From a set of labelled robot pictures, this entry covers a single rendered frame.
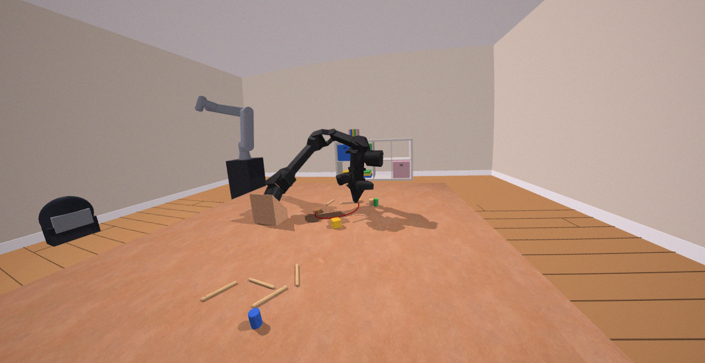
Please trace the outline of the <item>blue cylinder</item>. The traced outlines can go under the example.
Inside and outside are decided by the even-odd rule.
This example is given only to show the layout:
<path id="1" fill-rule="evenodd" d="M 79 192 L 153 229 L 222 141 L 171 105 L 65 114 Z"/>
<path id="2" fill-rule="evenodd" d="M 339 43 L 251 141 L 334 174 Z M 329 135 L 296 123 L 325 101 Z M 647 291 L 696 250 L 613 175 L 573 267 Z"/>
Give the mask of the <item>blue cylinder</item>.
<path id="1" fill-rule="evenodd" d="M 253 308 L 250 310 L 248 313 L 248 318 L 252 329 L 259 328 L 263 323 L 261 312 L 258 308 Z"/>

